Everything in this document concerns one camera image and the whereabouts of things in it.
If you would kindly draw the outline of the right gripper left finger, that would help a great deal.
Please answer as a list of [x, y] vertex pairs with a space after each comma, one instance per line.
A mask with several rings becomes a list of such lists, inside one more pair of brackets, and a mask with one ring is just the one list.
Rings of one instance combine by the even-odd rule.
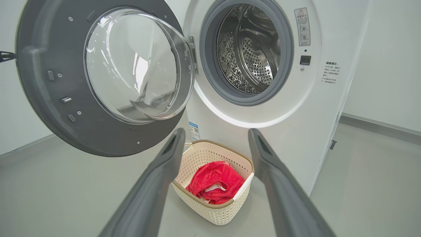
[[170, 184], [177, 177], [186, 140], [176, 129], [100, 232], [101, 237], [156, 237]]

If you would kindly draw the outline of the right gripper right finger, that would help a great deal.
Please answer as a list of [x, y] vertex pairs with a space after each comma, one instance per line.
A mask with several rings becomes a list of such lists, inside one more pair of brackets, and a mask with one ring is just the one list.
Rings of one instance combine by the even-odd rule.
[[335, 233], [262, 133], [249, 129], [248, 141], [255, 176], [265, 185], [276, 235], [334, 237]]

